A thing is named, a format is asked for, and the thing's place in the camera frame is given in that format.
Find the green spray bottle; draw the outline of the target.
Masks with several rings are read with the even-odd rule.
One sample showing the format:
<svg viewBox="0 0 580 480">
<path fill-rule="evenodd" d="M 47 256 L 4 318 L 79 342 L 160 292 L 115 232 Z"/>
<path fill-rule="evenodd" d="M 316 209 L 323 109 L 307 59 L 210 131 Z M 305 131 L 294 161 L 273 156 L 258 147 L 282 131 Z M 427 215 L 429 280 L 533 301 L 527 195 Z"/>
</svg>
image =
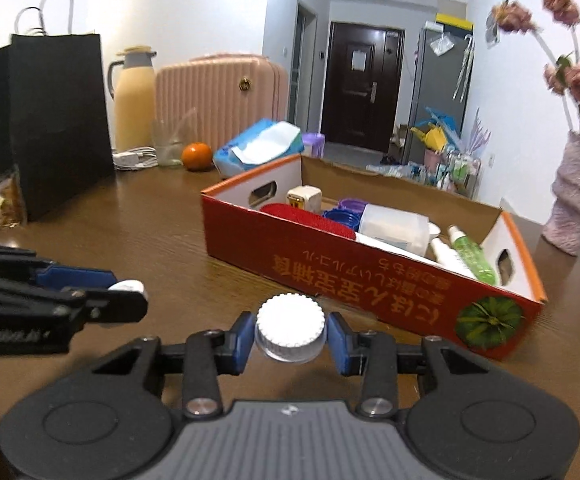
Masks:
<svg viewBox="0 0 580 480">
<path fill-rule="evenodd" d="M 474 277 L 481 283 L 496 286 L 496 273 L 486 260 L 482 248 L 458 226 L 450 226 L 448 236 L 450 237 L 450 246 L 458 253 Z"/>
</svg>

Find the pink textured vase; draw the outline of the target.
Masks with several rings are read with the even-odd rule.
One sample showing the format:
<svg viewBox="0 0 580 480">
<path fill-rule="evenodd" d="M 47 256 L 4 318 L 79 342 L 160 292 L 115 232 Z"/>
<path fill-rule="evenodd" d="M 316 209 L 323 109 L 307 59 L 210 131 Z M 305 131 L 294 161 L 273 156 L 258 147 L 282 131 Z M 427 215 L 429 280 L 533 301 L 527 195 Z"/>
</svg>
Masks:
<svg viewBox="0 0 580 480">
<path fill-rule="evenodd" d="M 557 169 L 552 194 L 555 203 L 542 237 L 567 255 L 580 252 L 580 134 L 570 131 Z"/>
</svg>

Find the white ridged bottle cap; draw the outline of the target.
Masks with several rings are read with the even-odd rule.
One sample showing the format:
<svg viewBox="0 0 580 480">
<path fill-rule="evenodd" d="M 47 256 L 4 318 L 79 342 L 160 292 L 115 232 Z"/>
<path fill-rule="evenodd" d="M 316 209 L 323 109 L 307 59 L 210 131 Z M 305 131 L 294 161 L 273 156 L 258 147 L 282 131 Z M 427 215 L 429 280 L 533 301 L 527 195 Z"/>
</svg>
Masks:
<svg viewBox="0 0 580 480">
<path fill-rule="evenodd" d="M 326 314 L 316 300 L 305 295 L 276 295 L 256 312 L 254 336 L 258 348 L 275 361 L 311 362 L 326 344 Z"/>
</svg>

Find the translucent plastic container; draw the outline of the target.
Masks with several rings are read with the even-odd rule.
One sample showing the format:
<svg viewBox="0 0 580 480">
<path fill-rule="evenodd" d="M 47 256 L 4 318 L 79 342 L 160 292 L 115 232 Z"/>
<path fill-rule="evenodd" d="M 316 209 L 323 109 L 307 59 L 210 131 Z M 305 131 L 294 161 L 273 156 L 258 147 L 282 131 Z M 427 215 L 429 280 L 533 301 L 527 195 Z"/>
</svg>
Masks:
<svg viewBox="0 0 580 480">
<path fill-rule="evenodd" d="M 365 207 L 358 232 L 418 256 L 427 252 L 430 242 L 426 216 L 377 205 Z"/>
</svg>

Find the clear drinking glass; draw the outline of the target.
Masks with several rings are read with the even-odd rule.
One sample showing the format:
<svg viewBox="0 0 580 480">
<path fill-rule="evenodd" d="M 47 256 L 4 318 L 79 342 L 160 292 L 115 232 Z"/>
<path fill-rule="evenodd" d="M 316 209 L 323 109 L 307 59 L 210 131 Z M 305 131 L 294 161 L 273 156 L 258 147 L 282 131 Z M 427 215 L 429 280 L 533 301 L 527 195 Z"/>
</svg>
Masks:
<svg viewBox="0 0 580 480">
<path fill-rule="evenodd" d="M 198 112 L 188 110 L 175 119 L 156 119 L 152 122 L 152 145 L 160 167 L 182 166 L 183 150 L 198 140 Z"/>
</svg>

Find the white charger plug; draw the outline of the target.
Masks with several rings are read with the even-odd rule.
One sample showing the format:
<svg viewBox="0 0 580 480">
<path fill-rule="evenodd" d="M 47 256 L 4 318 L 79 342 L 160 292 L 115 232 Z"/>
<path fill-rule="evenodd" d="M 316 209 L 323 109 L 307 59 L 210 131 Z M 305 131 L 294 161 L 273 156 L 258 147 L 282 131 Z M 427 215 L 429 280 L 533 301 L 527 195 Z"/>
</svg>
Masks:
<svg viewBox="0 0 580 480">
<path fill-rule="evenodd" d="M 300 185 L 287 192 L 286 203 L 293 208 L 312 214 L 322 211 L 322 190 L 311 185 Z"/>
</svg>

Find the yellow thermos jug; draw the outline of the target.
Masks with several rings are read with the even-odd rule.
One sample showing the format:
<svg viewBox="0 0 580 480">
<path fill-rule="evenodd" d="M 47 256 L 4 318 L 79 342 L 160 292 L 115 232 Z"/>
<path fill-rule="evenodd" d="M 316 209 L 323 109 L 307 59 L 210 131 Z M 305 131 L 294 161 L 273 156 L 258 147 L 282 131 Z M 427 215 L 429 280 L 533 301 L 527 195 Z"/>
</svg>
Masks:
<svg viewBox="0 0 580 480">
<path fill-rule="evenodd" d="M 156 51 L 148 46 L 126 48 L 107 71 L 113 100 L 114 146 L 118 152 L 150 146 L 156 117 Z"/>
</svg>

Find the black paper bag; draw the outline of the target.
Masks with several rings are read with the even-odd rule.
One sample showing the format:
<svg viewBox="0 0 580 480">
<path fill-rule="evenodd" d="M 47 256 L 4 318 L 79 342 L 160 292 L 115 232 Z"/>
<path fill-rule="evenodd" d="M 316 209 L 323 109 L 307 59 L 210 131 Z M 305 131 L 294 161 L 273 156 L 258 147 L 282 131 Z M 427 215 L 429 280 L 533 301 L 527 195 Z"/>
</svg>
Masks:
<svg viewBox="0 0 580 480">
<path fill-rule="evenodd" d="M 14 32 L 0 48 L 0 178 L 32 222 L 114 175 L 97 34 Z"/>
</svg>

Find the white small spray bottle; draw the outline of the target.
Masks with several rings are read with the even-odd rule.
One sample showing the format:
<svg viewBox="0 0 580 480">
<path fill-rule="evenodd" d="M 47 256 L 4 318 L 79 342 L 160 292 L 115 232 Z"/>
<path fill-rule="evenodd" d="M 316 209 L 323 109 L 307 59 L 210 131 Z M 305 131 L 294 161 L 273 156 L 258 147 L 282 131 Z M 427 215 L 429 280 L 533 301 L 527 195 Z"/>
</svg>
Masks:
<svg viewBox="0 0 580 480">
<path fill-rule="evenodd" d="M 458 252 L 450 248 L 450 246 L 442 242 L 439 238 L 435 237 L 433 240 L 430 240 L 429 246 L 436 262 L 444 269 L 463 275 L 466 278 L 476 277 L 464 263 L 464 260 L 461 259 Z"/>
</svg>

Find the white lid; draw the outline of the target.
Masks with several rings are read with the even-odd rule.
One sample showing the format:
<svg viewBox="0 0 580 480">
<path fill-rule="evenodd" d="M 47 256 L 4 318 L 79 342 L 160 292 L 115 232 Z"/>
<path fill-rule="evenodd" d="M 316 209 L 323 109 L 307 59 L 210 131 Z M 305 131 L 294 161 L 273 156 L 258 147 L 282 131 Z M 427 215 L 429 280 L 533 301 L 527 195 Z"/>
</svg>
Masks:
<svg viewBox="0 0 580 480">
<path fill-rule="evenodd" d="M 116 282 L 109 287 L 109 290 L 114 290 L 115 292 L 137 292 L 145 299 L 148 299 L 148 292 L 145 289 L 144 283 L 138 280 L 124 280 Z"/>
</svg>

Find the orange fruit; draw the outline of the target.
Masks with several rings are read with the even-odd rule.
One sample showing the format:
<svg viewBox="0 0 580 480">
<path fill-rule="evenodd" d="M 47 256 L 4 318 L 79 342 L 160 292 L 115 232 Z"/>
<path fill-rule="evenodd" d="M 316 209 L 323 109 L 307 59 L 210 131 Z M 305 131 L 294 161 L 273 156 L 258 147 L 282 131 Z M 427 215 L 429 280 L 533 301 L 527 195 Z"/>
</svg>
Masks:
<svg viewBox="0 0 580 480">
<path fill-rule="evenodd" d="M 182 151 L 182 163 L 188 171 L 208 171 L 213 168 L 213 152 L 208 144 L 194 142 Z"/>
</svg>

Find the purple tissue pack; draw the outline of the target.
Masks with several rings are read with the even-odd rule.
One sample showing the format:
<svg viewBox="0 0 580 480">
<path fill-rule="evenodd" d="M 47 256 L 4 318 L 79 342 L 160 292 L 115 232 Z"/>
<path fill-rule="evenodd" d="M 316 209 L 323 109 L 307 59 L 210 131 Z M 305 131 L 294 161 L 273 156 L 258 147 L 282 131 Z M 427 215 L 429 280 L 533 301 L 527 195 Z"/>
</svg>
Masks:
<svg viewBox="0 0 580 480">
<path fill-rule="evenodd" d="M 326 138 L 322 133 L 306 132 L 302 134 L 303 154 L 313 158 L 323 158 Z"/>
</svg>

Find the blue bottle cap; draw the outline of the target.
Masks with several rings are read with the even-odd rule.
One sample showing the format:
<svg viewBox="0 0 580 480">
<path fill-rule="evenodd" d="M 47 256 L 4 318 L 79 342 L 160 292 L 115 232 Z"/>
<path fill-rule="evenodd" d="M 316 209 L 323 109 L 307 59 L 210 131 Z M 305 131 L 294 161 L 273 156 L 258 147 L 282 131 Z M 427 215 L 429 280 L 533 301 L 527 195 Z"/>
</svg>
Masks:
<svg viewBox="0 0 580 480">
<path fill-rule="evenodd" d="M 357 232 L 360 227 L 360 214 L 357 212 L 333 208 L 324 211 L 322 216 L 328 220 L 337 222 L 337 224 L 340 224 L 341 226 L 346 226 L 354 232 Z"/>
</svg>

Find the red cardboard box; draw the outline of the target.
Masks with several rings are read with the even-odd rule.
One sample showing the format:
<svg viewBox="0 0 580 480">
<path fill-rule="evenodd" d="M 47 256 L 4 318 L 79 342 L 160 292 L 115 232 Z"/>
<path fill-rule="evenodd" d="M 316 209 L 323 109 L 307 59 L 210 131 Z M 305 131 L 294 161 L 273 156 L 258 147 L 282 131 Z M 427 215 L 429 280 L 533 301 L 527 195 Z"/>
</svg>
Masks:
<svg viewBox="0 0 580 480">
<path fill-rule="evenodd" d="M 442 230 L 457 226 L 480 245 L 490 266 L 508 255 L 510 281 L 486 284 L 411 252 L 365 245 L 315 219 L 278 217 L 288 192 L 302 184 L 319 188 L 325 205 L 361 198 L 422 214 Z M 201 200 L 210 256 L 491 359 L 518 347 L 547 300 L 510 214 L 412 181 L 293 155 L 211 186 Z"/>
</svg>

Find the purple bottle cap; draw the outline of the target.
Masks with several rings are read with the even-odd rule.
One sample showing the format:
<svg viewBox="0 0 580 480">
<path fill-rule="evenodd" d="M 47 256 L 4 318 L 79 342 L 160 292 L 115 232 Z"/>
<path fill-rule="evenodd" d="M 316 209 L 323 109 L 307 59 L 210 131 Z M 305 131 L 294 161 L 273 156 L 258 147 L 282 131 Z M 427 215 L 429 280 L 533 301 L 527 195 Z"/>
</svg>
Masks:
<svg viewBox="0 0 580 480">
<path fill-rule="evenodd" d="M 338 203 L 338 207 L 341 210 L 345 210 L 351 214 L 357 214 L 358 216 L 363 214 L 367 205 L 367 202 L 364 200 L 359 200 L 358 198 L 344 198 Z"/>
</svg>

